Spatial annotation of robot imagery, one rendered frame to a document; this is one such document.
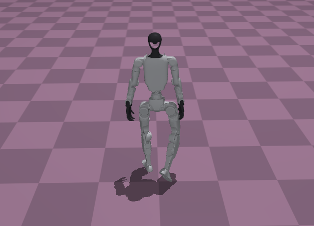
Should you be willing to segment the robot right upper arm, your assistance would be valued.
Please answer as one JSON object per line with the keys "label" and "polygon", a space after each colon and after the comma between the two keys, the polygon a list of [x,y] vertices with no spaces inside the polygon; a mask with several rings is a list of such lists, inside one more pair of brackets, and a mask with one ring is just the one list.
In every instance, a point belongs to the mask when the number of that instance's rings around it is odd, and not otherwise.
{"label": "robot right upper arm", "polygon": [[171,66],[171,74],[172,74],[172,85],[177,86],[179,85],[179,68],[178,63],[175,57],[167,56],[168,64]]}

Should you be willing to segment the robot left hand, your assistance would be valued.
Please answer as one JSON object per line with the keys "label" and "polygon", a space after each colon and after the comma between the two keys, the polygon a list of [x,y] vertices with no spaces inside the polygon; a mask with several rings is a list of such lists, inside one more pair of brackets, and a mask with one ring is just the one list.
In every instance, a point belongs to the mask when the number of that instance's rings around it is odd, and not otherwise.
{"label": "robot left hand", "polygon": [[134,114],[134,112],[132,111],[132,109],[131,109],[131,106],[132,106],[132,104],[130,105],[130,102],[129,101],[126,101],[126,114],[127,114],[127,119],[129,120],[129,121],[134,121],[133,119],[135,119],[135,118],[133,118],[132,117],[132,115],[131,115],[131,112],[132,112],[132,114]]}

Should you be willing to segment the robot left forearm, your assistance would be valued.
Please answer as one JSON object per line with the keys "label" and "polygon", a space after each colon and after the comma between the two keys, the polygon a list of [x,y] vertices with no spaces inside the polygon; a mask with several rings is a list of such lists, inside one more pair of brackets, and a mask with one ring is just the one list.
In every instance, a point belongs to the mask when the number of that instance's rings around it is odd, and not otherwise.
{"label": "robot left forearm", "polygon": [[134,93],[136,91],[136,88],[131,86],[132,84],[132,79],[129,80],[129,86],[128,86],[128,93],[127,93],[127,99],[125,100],[125,104],[126,104],[126,101],[129,101],[130,102],[130,105],[132,104],[132,100],[133,100],[133,97],[134,97]]}

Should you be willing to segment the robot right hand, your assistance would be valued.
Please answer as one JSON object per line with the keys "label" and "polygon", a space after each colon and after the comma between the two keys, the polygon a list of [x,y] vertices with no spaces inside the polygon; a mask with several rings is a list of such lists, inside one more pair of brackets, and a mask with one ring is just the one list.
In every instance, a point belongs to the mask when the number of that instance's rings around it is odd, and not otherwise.
{"label": "robot right hand", "polygon": [[179,120],[181,120],[184,117],[184,107],[183,107],[183,105],[184,105],[184,102],[183,102],[183,100],[181,100],[180,104],[178,104],[178,106],[179,106],[178,110],[179,110],[179,116],[180,116]]}

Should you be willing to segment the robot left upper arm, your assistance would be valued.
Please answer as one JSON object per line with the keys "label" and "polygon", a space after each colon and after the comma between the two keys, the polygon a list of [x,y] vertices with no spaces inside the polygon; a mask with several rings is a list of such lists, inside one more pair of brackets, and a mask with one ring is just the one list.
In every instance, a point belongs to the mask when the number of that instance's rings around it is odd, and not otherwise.
{"label": "robot left upper arm", "polygon": [[144,60],[144,57],[138,57],[134,60],[132,73],[131,73],[131,76],[132,76],[131,86],[133,86],[133,87],[138,86],[138,84],[139,84],[138,77],[140,74],[140,67],[143,65],[143,60]]}

